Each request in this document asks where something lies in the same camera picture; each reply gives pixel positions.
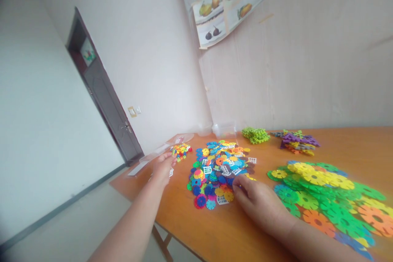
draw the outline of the poster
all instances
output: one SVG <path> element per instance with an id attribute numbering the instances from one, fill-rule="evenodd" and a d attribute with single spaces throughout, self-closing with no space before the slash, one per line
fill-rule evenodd
<path id="1" fill-rule="evenodd" d="M 86 38 L 82 44 L 81 54 L 87 66 L 95 59 L 94 49 L 88 38 Z"/>
<path id="2" fill-rule="evenodd" d="M 192 5 L 201 49 L 229 35 L 263 0 L 200 0 Z"/>

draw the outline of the floor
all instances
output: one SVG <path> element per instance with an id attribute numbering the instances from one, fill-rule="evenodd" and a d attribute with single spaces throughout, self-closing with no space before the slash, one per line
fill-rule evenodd
<path id="1" fill-rule="evenodd" d="M 7 250 L 0 260 L 85 262 L 131 204 L 109 185 L 123 171 Z M 166 232 L 158 225 L 157 228 L 164 239 Z M 175 239 L 168 250 L 174 261 L 200 261 Z M 165 261 L 152 236 L 143 261 Z"/>

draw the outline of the pile of toy pieces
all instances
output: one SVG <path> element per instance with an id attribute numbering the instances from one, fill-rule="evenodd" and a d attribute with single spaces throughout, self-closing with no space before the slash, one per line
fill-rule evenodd
<path id="1" fill-rule="evenodd" d="M 265 129 L 247 127 L 242 130 L 242 134 L 245 138 L 249 139 L 252 144 L 260 144 L 270 139 L 270 135 Z"/>
<path id="2" fill-rule="evenodd" d="M 267 175 L 282 182 L 274 191 L 292 215 L 372 261 L 371 233 L 393 237 L 393 209 L 380 202 L 385 196 L 335 166 L 289 161 Z"/>
<path id="3" fill-rule="evenodd" d="M 171 147 L 170 151 L 173 156 L 177 154 L 177 162 L 180 162 L 186 158 L 188 152 L 192 152 L 192 147 L 183 143 L 182 145 L 175 145 L 174 147 Z"/>
<path id="4" fill-rule="evenodd" d="M 281 137 L 281 149 L 287 148 L 294 154 L 306 154 L 313 156 L 316 147 L 320 147 L 318 141 L 311 135 L 303 135 L 302 131 L 289 132 L 283 130 L 282 132 L 271 132 L 275 137 Z"/>
<path id="5" fill-rule="evenodd" d="M 250 149 L 239 147 L 234 142 L 221 140 L 208 142 L 207 148 L 197 149 L 197 161 L 191 169 L 187 189 L 195 195 L 197 209 L 213 210 L 219 205 L 233 201 L 232 182 L 236 175 L 245 174 L 251 180 L 256 158 L 249 158 Z"/>

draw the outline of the door handle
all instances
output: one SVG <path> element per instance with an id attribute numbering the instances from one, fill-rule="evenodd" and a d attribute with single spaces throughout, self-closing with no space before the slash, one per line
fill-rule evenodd
<path id="1" fill-rule="evenodd" d="M 129 132 L 130 134 L 132 134 L 132 130 L 131 130 L 130 125 L 128 125 L 127 122 L 124 122 L 124 123 L 125 123 L 125 125 L 124 125 L 123 127 L 121 127 L 121 129 L 127 128 L 128 132 Z"/>

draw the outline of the door frame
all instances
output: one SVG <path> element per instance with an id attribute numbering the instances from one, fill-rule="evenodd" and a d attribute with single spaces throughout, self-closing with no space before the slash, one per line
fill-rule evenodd
<path id="1" fill-rule="evenodd" d="M 136 149 L 140 150 L 140 153 L 138 153 L 135 157 L 133 157 L 130 160 L 127 160 L 127 158 L 124 155 L 122 149 L 120 148 L 120 144 L 117 141 L 117 138 L 115 137 L 115 133 L 113 132 L 113 130 L 111 129 L 111 127 L 110 127 L 110 125 L 108 123 L 108 121 L 105 118 L 104 112 L 102 111 L 102 109 L 99 106 L 97 100 L 95 99 L 93 93 L 91 92 L 91 90 L 90 90 L 90 88 L 89 88 L 89 86 L 87 84 L 87 81 L 86 81 L 86 79 L 84 77 L 84 73 L 85 73 L 85 71 L 87 70 L 88 67 L 87 67 L 87 65 L 86 65 L 86 63 L 85 63 L 85 61 L 84 61 L 84 59 L 82 57 L 82 54 L 80 53 L 80 48 L 81 48 L 81 46 L 82 46 L 82 44 L 83 44 L 83 42 L 85 41 L 86 38 L 89 39 L 90 44 L 91 44 L 91 46 L 94 49 L 94 52 L 95 52 L 95 55 L 96 55 L 96 58 L 98 59 L 98 61 L 102 65 L 104 65 L 102 63 L 102 60 L 101 60 L 101 58 L 100 58 L 100 56 L 98 54 L 98 51 L 97 51 L 97 49 L 96 49 L 96 47 L 95 47 L 95 45 L 94 45 L 94 43 L 93 43 L 93 41 L 91 39 L 91 36 L 90 36 L 90 34 L 89 34 L 89 32 L 88 32 L 88 30 L 86 28 L 86 25 L 85 25 L 85 23 L 84 23 L 84 21 L 82 19 L 82 16 L 81 16 L 78 8 L 75 7 L 74 20 L 72 21 L 70 34 L 68 36 L 68 41 L 67 41 L 67 43 L 65 45 L 65 48 L 66 48 L 67 52 L 69 53 L 72 61 L 74 62 L 75 67 L 77 68 L 78 73 L 79 73 L 79 75 L 80 75 L 80 77 L 81 77 L 81 79 L 82 79 L 82 81 L 83 81 L 83 83 L 84 83 L 84 85 L 86 87 L 86 90 L 89 92 L 90 97 L 93 100 L 95 107 L 97 108 L 97 110 L 98 110 L 99 114 L 101 115 L 101 117 L 102 117 L 106 127 L 108 128 L 108 131 L 111 134 L 111 136 L 113 138 L 113 141 L 115 142 L 115 144 L 117 146 L 117 149 L 119 150 L 120 154 L 122 155 L 124 163 L 127 166 L 130 167 L 131 165 L 136 163 L 141 157 L 143 157 L 144 153 L 142 151 L 142 148 L 140 147 L 138 138 L 136 137 L 135 132 L 132 129 L 132 126 L 131 126 L 131 124 L 130 124 L 130 122 L 128 120 L 128 117 L 127 117 L 127 115 L 126 115 L 126 113 L 124 111 L 124 108 L 122 107 L 121 111 L 124 113 L 125 118 L 127 118 L 128 126 L 129 126 L 129 128 L 131 128 L 132 133 L 133 133 L 133 135 L 135 136 L 135 138 L 136 138 L 136 140 L 138 142 L 138 147 L 136 147 Z M 120 105 L 122 105 L 120 100 L 119 100 L 119 97 L 117 96 L 117 94 L 116 94 L 116 99 L 119 101 Z"/>

